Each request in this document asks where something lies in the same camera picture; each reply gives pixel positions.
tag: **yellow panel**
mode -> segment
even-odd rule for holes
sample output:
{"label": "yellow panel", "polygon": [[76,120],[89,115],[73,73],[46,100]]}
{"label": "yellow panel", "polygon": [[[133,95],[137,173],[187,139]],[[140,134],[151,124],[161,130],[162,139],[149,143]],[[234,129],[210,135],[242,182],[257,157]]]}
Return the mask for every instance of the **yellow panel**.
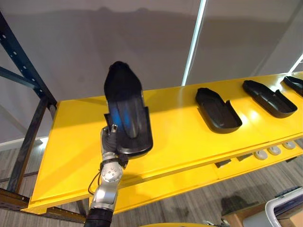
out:
{"label": "yellow panel", "polygon": [[[284,75],[254,77],[276,85]],[[245,79],[144,91],[150,109],[153,149],[129,161],[121,188],[196,168],[302,136],[302,98],[283,85],[299,110],[278,119],[242,89]],[[235,132],[212,132],[195,103],[199,87],[218,92],[243,121]],[[29,208],[51,207],[88,197],[87,187],[101,161],[100,130],[106,125],[104,96],[61,101],[49,135]]]}
{"label": "yellow panel", "polygon": [[125,187],[119,190],[115,213],[202,187],[216,180],[217,175],[212,166],[206,165]]}

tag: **black cable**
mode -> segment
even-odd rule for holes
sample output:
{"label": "black cable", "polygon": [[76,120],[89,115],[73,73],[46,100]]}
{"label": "black cable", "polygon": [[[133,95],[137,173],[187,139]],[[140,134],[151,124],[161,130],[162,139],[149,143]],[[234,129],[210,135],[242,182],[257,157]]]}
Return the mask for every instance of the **black cable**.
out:
{"label": "black cable", "polygon": [[90,187],[91,187],[91,185],[93,184],[93,182],[94,182],[94,180],[96,179],[96,177],[99,175],[99,178],[98,178],[98,186],[100,185],[99,184],[99,180],[100,180],[100,175],[101,175],[101,171],[99,170],[99,172],[95,175],[95,177],[93,178],[93,180],[90,182],[90,184],[89,184],[89,188],[88,188],[88,192],[89,192],[89,194],[91,194],[91,195],[94,195],[94,193],[93,192],[91,192],[90,191]]}

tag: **wall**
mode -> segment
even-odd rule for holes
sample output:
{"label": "wall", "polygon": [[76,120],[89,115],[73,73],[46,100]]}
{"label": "wall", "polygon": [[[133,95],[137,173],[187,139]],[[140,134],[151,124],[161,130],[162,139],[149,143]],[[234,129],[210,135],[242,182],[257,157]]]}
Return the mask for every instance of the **wall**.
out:
{"label": "wall", "polygon": [[[99,96],[126,61],[144,89],[179,86],[199,0],[2,0],[0,9],[57,100]],[[188,84],[286,72],[302,53],[302,1],[209,0]],[[17,72],[0,47],[0,66]],[[28,127],[38,98],[0,78],[0,105]],[[46,113],[39,131],[51,126]],[[0,115],[0,142],[23,134]]]}
{"label": "wall", "polygon": [[303,52],[303,1],[209,0],[187,83],[288,72]]}
{"label": "wall", "polygon": [[[2,0],[8,24],[57,100],[103,94],[108,67],[129,63],[144,89],[182,81],[198,0]],[[3,49],[0,65],[13,70]],[[26,127],[37,105],[27,88],[0,78],[0,105]],[[48,134],[50,118],[39,135]],[[0,142],[7,140],[0,130]]]}

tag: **black hose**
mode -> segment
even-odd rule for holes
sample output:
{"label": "black hose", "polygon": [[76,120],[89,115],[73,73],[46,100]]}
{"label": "black hose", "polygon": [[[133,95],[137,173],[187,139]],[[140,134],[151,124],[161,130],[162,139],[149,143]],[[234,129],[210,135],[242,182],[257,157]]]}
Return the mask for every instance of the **black hose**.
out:
{"label": "black hose", "polygon": [[90,209],[84,227],[110,227],[113,212],[111,210],[94,208]]}

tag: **metal bracket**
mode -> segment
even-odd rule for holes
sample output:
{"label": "metal bracket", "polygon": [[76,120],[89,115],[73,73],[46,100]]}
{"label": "metal bracket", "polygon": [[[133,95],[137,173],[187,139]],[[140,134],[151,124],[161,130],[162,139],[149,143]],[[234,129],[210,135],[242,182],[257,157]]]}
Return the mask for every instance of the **metal bracket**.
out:
{"label": "metal bracket", "polygon": [[46,97],[43,97],[38,104],[38,107],[35,111],[33,119],[29,125],[24,141],[20,148],[13,171],[9,178],[9,184],[7,187],[8,191],[16,192],[16,193],[19,192],[19,188],[22,183],[23,174],[27,166],[27,161],[47,105],[48,105],[48,100]]}
{"label": "metal bracket", "polygon": [[0,12],[0,43],[10,58],[13,60],[17,68],[20,70],[24,78],[28,81],[35,82],[33,90],[40,97],[46,96],[49,100],[49,105],[57,105],[52,93],[48,90],[33,64],[25,54],[15,35],[11,31],[9,25]]}
{"label": "metal bracket", "polygon": [[[0,208],[22,212],[21,209],[28,207],[29,198],[23,195],[9,192],[0,188]],[[64,210],[58,207],[51,207],[46,210],[45,214],[37,215],[47,218],[66,220],[72,222],[83,223],[85,217],[81,214],[77,214],[68,210]]]}
{"label": "metal bracket", "polygon": [[11,72],[3,67],[0,66],[0,76],[10,79],[14,82],[17,82],[19,84],[25,85],[27,87],[30,87],[32,89],[39,88],[39,85],[35,83],[34,81],[31,81],[25,77],[22,77],[14,72]]}

